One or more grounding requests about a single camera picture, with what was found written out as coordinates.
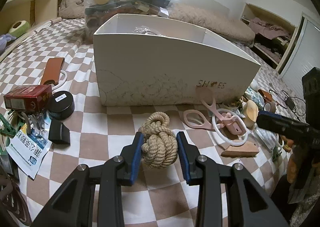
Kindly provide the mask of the pink folding scissors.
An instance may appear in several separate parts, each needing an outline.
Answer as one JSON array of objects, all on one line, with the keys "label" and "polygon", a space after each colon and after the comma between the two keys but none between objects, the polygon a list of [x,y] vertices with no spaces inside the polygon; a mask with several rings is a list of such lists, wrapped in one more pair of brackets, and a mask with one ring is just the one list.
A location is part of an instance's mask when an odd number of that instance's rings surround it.
[{"label": "pink folding scissors", "polygon": [[246,125],[242,119],[233,114],[232,111],[218,111],[214,93],[209,88],[197,87],[196,96],[204,107],[212,113],[212,122],[209,122],[203,113],[190,109],[183,112],[184,123],[193,129],[214,130],[226,128],[232,135],[242,136],[247,132]]}]

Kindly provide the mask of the beige rope knot ball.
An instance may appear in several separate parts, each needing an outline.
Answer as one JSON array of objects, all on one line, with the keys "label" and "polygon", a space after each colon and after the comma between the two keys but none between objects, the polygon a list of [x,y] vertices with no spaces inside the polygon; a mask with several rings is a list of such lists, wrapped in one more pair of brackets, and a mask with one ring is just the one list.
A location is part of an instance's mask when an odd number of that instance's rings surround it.
[{"label": "beige rope knot ball", "polygon": [[170,118],[164,112],[152,113],[139,128],[144,135],[142,161],[151,169],[163,169],[178,157],[176,135],[169,128]]}]

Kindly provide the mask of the brown tape roll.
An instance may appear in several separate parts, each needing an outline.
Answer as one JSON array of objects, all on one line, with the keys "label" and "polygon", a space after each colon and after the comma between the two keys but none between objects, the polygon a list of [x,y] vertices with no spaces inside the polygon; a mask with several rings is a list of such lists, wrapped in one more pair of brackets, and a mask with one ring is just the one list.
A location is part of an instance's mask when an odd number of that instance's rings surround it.
[{"label": "brown tape roll", "polygon": [[264,111],[275,113],[276,112],[276,105],[274,102],[266,101],[264,104]]}]

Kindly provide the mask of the wooden block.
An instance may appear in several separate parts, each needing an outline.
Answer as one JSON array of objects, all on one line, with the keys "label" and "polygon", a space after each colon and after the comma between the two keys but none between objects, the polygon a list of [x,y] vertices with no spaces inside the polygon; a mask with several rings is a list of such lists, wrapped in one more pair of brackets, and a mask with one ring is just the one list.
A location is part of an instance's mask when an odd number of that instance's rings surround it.
[{"label": "wooden block", "polygon": [[246,127],[251,128],[256,123],[258,116],[258,106],[252,100],[248,100],[243,106],[242,113],[245,116],[243,121]]}]

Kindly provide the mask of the blue floral fabric pouch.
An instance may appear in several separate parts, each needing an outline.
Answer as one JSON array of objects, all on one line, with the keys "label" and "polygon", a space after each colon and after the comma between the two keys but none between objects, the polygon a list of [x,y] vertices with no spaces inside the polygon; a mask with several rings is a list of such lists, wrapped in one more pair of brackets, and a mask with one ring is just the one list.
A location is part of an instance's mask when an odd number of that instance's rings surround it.
[{"label": "blue floral fabric pouch", "polygon": [[258,92],[253,90],[250,86],[246,89],[244,97],[247,100],[252,100],[257,105],[258,109],[263,109],[265,105],[263,97]]}]

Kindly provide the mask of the blue white paper leaflet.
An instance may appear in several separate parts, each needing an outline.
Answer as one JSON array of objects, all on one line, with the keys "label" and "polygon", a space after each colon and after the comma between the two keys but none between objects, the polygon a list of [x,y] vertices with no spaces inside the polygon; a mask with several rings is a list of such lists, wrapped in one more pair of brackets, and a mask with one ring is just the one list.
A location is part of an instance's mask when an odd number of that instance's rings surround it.
[{"label": "blue white paper leaflet", "polygon": [[33,128],[28,134],[27,124],[24,124],[10,139],[6,150],[17,166],[34,180],[51,145],[50,140],[36,133]]}]

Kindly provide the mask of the black round tin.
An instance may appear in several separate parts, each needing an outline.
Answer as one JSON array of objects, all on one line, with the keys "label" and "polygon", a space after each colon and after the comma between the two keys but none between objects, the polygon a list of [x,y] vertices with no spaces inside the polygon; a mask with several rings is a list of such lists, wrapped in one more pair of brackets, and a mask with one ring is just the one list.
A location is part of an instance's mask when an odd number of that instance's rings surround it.
[{"label": "black round tin", "polygon": [[49,116],[56,120],[65,120],[72,115],[75,109],[74,98],[68,91],[54,93],[48,101]]}]

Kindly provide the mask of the red cardboard box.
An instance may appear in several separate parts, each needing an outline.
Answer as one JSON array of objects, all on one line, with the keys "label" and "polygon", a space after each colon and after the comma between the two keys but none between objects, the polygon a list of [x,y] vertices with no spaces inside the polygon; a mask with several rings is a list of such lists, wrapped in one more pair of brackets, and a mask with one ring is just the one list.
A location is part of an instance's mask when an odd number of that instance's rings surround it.
[{"label": "red cardboard box", "polygon": [[51,85],[18,86],[4,95],[6,109],[37,113],[45,109],[52,96]]}]

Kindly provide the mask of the white shoes cardboard box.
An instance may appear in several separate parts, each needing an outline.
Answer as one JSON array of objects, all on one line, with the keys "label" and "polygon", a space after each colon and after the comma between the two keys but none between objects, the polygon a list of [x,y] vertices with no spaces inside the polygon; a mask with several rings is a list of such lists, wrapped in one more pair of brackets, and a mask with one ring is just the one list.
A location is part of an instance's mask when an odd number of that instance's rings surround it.
[{"label": "white shoes cardboard box", "polygon": [[117,14],[93,34],[104,106],[197,104],[197,88],[217,102],[239,99],[260,69],[245,51],[193,24]]}]

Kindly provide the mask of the purple plush toy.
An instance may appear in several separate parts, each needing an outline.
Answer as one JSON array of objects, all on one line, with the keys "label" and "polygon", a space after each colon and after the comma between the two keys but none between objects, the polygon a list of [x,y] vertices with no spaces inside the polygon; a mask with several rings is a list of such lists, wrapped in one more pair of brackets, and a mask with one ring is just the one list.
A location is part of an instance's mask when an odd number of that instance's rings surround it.
[{"label": "purple plush toy", "polygon": [[3,51],[5,50],[7,44],[10,41],[16,40],[15,36],[12,36],[10,34],[3,34],[0,36],[0,54],[3,53]]}]

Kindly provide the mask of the avocado plush toy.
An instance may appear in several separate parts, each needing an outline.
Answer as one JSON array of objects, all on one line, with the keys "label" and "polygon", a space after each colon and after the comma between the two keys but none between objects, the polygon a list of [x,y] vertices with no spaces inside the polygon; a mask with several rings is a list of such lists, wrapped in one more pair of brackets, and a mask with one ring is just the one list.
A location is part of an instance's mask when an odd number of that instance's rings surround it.
[{"label": "avocado plush toy", "polygon": [[19,38],[23,34],[25,34],[30,28],[30,24],[28,21],[22,20],[14,23],[9,29],[8,33],[16,38]]}]

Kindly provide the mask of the brown quilted blanket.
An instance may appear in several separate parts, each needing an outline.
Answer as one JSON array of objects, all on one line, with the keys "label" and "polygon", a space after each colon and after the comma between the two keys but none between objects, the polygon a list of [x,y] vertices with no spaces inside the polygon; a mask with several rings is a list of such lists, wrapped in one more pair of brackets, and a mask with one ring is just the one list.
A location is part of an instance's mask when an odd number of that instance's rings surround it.
[{"label": "brown quilted blanket", "polygon": [[[64,19],[85,19],[84,10],[84,0],[62,0],[59,16]],[[180,1],[169,10],[168,18],[198,25],[236,43],[250,45],[255,38],[254,31],[240,20],[229,19],[217,12]]]}]

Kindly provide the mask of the clear plastic storage bin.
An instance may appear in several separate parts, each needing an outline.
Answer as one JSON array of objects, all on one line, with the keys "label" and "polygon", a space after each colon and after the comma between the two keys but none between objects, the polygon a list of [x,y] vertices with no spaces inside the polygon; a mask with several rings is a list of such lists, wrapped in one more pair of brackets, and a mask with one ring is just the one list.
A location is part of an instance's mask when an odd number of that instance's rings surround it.
[{"label": "clear plastic storage bin", "polygon": [[88,42],[107,20],[116,14],[140,14],[168,18],[169,10],[178,0],[110,0],[104,5],[93,0],[84,0],[85,32]]}]

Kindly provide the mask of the wooden bed shelf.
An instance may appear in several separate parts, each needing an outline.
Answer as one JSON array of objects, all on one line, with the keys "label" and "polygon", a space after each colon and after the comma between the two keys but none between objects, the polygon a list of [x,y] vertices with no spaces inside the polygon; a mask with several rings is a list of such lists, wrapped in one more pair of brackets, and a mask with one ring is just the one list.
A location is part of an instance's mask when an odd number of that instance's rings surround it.
[{"label": "wooden bed shelf", "polygon": [[50,25],[60,22],[58,16],[59,4],[62,0],[7,0],[1,10],[1,34],[7,34],[15,23],[30,24],[30,29],[18,39],[10,42],[3,50],[1,60],[4,60],[24,40],[40,32]]}]

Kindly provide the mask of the wall closet with clothes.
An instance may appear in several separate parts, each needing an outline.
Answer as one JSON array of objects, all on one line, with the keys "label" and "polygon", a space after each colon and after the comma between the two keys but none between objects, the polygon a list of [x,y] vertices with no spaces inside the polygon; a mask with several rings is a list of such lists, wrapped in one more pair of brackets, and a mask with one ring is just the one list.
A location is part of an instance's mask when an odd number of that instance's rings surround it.
[{"label": "wall closet with clothes", "polygon": [[246,4],[241,17],[255,33],[251,49],[281,73],[302,31],[304,17],[295,26],[284,18],[253,4]]}]

